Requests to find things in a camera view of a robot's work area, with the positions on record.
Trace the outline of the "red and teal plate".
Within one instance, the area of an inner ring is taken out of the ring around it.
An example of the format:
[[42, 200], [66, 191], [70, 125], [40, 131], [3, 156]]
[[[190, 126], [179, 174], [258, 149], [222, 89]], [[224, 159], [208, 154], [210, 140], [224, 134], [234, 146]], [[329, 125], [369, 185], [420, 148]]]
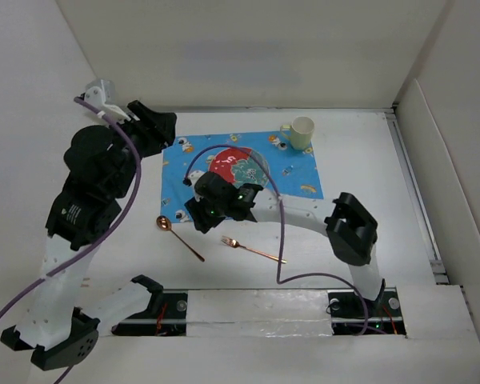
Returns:
[[270, 170], [267, 160], [254, 149], [244, 148], [244, 151], [226, 148], [209, 155], [208, 171], [219, 174], [235, 187], [245, 183], [265, 187], [269, 182], [265, 171]]

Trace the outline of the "copper fork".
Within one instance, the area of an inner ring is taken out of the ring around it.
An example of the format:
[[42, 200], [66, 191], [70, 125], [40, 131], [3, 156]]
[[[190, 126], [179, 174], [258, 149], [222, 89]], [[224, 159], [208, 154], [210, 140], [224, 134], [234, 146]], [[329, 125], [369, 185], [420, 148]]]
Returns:
[[221, 242], [231, 248], [235, 248], [235, 249], [243, 249], [243, 250], [246, 250], [246, 251], [249, 251], [253, 254], [257, 254], [257, 255], [260, 255], [260, 256], [263, 256], [264, 258], [268, 258], [270, 260], [273, 260], [275, 262], [278, 262], [279, 261], [279, 258], [276, 257], [276, 256], [273, 256], [272, 254], [268, 254], [268, 253], [265, 253], [265, 252], [262, 252], [260, 250], [255, 250], [253, 248], [250, 248], [248, 246], [244, 246], [242, 245], [238, 240], [236, 239], [233, 239], [233, 238], [230, 238], [230, 237], [227, 237], [227, 236], [222, 236], [221, 237]]

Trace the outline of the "blue space-print cloth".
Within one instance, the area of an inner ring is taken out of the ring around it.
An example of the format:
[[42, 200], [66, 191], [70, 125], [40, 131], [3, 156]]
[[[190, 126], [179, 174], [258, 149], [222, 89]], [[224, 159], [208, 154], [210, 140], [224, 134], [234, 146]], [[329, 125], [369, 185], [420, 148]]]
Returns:
[[281, 193], [306, 198], [323, 197], [312, 146], [296, 151], [274, 131], [180, 136], [163, 152], [162, 163], [161, 214], [173, 222], [191, 220], [184, 203], [192, 197], [192, 192], [182, 180], [196, 154], [209, 146], [214, 148], [196, 159], [192, 171], [208, 171], [207, 157], [222, 149], [245, 152], [244, 148], [251, 148], [265, 157], [270, 176]]

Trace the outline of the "pale yellow mug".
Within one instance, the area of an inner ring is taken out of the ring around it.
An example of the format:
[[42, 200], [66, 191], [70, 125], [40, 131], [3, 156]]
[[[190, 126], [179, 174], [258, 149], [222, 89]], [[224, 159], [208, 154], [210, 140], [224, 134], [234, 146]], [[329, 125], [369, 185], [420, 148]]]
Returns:
[[296, 117], [290, 124], [280, 127], [280, 134], [286, 138], [295, 150], [305, 150], [311, 143], [315, 124], [311, 118]]

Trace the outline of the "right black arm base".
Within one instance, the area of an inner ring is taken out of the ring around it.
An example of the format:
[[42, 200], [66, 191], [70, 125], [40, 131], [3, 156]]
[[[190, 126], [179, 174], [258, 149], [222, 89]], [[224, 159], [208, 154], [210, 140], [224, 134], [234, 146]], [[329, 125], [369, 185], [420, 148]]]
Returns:
[[352, 290], [328, 293], [326, 313], [331, 317], [333, 336], [356, 335], [366, 326], [364, 335], [406, 335], [402, 307], [395, 288], [386, 288], [376, 302], [360, 298]]

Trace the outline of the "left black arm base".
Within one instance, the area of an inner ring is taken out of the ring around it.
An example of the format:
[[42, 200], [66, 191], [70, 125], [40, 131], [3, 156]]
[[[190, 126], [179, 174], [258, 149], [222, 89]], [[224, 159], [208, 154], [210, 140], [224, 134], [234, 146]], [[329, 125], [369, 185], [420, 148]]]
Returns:
[[112, 328], [114, 336], [173, 337], [186, 335], [188, 292], [165, 291], [156, 310], [144, 310]]

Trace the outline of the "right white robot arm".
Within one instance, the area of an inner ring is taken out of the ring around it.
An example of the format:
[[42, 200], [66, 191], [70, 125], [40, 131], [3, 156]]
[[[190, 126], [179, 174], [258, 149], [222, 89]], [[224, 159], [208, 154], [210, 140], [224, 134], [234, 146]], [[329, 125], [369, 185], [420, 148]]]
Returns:
[[348, 265], [358, 312], [371, 315], [382, 307], [385, 280], [376, 260], [378, 223], [350, 193], [333, 200], [302, 198], [258, 184], [240, 187], [214, 172], [193, 171], [183, 183], [194, 196], [185, 203], [196, 230], [207, 233], [227, 218], [237, 222], [278, 222], [328, 237], [334, 256]]

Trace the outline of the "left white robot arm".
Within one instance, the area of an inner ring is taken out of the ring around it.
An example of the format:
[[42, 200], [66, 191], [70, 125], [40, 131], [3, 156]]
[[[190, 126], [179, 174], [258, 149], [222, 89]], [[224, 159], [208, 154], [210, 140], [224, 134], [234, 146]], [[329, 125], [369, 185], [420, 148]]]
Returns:
[[80, 129], [64, 154], [69, 174], [46, 221], [41, 274], [29, 288], [33, 301], [1, 335], [12, 350], [28, 350], [40, 370], [76, 366], [121, 321], [137, 314], [150, 318], [162, 309], [162, 286], [144, 275], [89, 308], [76, 304], [93, 256], [133, 205], [141, 161], [175, 139], [175, 113], [139, 101], [121, 108], [112, 93], [112, 83], [99, 79], [75, 99], [101, 123]]

